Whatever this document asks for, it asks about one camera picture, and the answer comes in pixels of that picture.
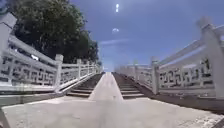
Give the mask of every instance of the tree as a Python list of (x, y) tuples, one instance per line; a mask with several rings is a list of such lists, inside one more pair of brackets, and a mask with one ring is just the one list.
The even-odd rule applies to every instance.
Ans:
[(67, 0), (10, 0), (9, 10), (18, 18), (14, 33), (20, 40), (64, 62), (98, 59), (97, 42), (85, 30), (82, 13)]
[(0, 0), (0, 15), (5, 14), (7, 12), (6, 1)]

